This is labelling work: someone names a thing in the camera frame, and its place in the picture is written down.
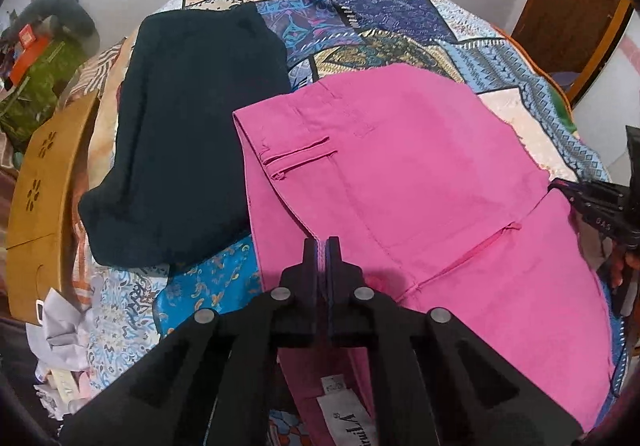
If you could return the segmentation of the right hand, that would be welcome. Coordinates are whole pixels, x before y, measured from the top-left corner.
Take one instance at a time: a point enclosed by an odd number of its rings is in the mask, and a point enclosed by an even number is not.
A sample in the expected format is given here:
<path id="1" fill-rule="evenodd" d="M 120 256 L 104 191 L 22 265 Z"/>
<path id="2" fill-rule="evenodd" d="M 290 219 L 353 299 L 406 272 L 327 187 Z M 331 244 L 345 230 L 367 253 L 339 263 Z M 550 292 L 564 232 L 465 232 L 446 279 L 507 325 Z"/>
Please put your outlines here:
<path id="1" fill-rule="evenodd" d="M 624 283 L 623 270 L 626 266 L 635 271 L 640 269 L 638 253 L 615 247 L 611 253 L 610 284 L 612 288 L 620 287 Z"/>

